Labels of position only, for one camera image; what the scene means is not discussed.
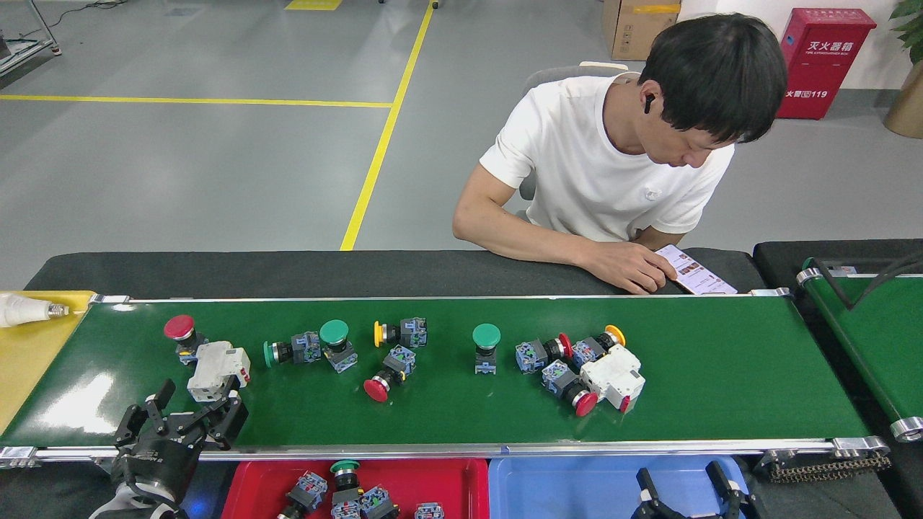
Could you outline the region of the person's right hand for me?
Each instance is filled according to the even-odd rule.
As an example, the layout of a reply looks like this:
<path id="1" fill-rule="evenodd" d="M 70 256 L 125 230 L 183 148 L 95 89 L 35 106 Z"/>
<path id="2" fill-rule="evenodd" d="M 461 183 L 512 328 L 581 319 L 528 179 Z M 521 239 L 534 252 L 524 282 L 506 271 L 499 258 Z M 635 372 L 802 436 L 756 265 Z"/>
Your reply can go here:
<path id="1" fill-rule="evenodd" d="M 656 251 L 678 244 L 678 239 L 677 236 L 621 242 L 579 239 L 575 243 L 574 265 L 634 295 L 654 293 L 678 276 L 668 260 Z"/>

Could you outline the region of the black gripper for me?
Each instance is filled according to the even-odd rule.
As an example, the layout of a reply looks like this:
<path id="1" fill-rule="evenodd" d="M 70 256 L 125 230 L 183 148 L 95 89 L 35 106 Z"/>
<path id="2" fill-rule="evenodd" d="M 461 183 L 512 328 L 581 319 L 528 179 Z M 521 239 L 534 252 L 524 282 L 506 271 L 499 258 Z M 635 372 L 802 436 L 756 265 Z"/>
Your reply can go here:
<path id="1" fill-rule="evenodd" d="M 180 505 L 185 498 L 199 453 L 203 449 L 230 450 L 249 416 L 239 391 L 233 389 L 197 412 L 181 414 L 176 433 L 165 435 L 168 426 L 164 410 L 175 388 L 174 381 L 168 378 L 142 405 L 129 405 L 113 437 L 119 450 L 116 482 L 140 489 L 147 500 L 169 505 Z M 145 425 L 153 431 L 142 433 Z"/>

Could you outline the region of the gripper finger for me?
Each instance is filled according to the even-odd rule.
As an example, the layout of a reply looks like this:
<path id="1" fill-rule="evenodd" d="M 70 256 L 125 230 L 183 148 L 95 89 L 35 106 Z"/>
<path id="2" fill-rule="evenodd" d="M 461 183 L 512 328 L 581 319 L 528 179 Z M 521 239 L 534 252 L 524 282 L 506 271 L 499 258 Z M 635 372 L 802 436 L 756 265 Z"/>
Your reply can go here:
<path id="1" fill-rule="evenodd" d="M 633 512 L 633 518 L 674 518 L 675 510 L 669 508 L 659 498 L 649 470 L 637 470 L 636 480 L 642 492 L 640 493 L 640 504 Z"/>
<path id="2" fill-rule="evenodd" d="M 724 469 L 718 462 L 709 462 L 706 473 L 711 480 L 713 489 L 721 499 L 722 508 L 719 518 L 754 518 L 753 502 L 751 495 L 741 489 L 736 481 L 726 476 Z"/>

